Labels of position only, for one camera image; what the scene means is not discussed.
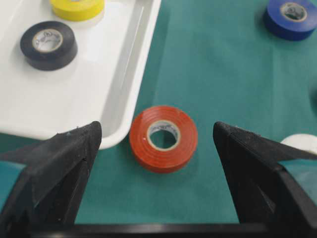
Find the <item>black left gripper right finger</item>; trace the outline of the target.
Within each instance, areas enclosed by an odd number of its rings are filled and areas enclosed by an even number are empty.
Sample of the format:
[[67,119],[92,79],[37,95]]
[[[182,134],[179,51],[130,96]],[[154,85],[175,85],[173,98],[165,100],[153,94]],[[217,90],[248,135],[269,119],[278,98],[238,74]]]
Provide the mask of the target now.
[[284,223],[295,231],[317,229],[317,206],[281,165],[316,155],[216,122],[212,133],[241,223]]

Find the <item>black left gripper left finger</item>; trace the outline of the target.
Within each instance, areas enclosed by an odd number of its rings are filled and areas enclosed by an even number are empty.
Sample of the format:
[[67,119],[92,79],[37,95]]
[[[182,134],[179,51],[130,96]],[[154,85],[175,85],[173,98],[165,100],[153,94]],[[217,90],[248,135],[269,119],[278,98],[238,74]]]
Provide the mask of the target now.
[[21,165],[0,210],[0,229],[14,225],[73,224],[102,140],[101,124],[56,134],[8,151],[1,162]]

